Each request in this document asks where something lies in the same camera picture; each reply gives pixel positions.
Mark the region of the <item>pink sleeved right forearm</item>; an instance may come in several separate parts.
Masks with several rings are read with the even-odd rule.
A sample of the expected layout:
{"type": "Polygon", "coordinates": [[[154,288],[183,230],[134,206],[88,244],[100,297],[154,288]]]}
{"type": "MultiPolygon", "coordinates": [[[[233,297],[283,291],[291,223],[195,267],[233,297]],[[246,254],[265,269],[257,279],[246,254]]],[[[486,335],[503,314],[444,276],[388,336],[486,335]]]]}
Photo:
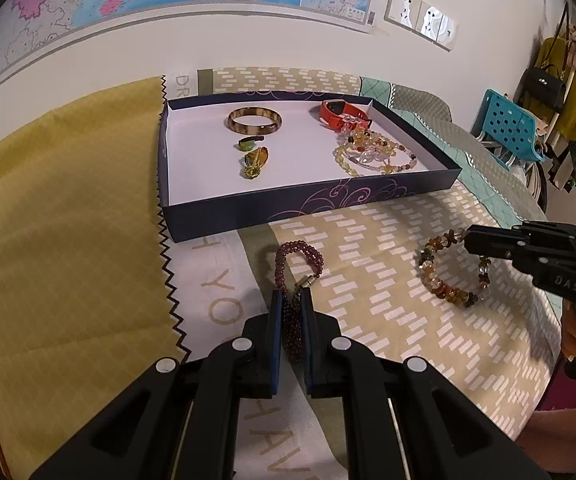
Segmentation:
{"type": "Polygon", "coordinates": [[[516,444],[546,471],[576,472],[576,408],[535,412],[516,444]]]}

